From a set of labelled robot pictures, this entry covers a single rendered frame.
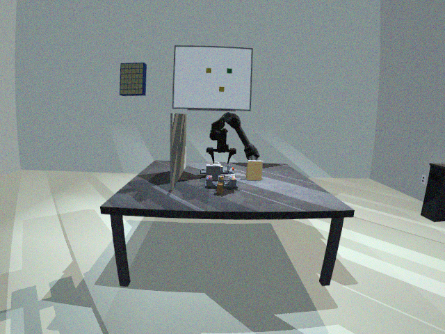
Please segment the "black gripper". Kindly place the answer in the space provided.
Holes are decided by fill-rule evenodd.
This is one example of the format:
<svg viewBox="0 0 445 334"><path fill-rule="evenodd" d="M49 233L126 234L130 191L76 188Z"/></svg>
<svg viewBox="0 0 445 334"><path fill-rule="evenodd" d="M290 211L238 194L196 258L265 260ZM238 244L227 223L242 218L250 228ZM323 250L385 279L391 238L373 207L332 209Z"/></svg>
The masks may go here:
<svg viewBox="0 0 445 334"><path fill-rule="evenodd" d="M217 144L218 143L220 143L220 144L225 143L225 145L226 145L226 140L217 140ZM207 148L207 152L211 155L213 163L214 163L214 154L213 154L213 152L217 152L217 149ZM229 157L228 157L228 161L227 161L227 164L228 164L231 156L236 154L236 148L230 148L230 150L226 150L226 152L229 152Z"/></svg>

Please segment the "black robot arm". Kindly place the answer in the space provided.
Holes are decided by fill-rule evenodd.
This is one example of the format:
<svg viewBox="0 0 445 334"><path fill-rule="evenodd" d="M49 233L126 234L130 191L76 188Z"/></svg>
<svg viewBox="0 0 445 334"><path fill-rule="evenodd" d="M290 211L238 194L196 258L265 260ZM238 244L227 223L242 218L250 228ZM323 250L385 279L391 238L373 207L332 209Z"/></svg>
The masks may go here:
<svg viewBox="0 0 445 334"><path fill-rule="evenodd" d="M260 157L260 154L257 150L257 148L251 144L241 128L241 121L238 115L235 113L226 112L222 115L222 117L211 124L211 133L209 134L209 137L211 140L226 140L227 139L227 129L223 128L225 126L225 122L230 125L230 127L233 127L237 134L239 135L241 141L243 142L245 149L245 155L248 160L258 161L258 157ZM223 129L222 129L223 128ZM226 150L229 150L229 145L225 143L217 144L217 151L218 153L226 152Z"/></svg>

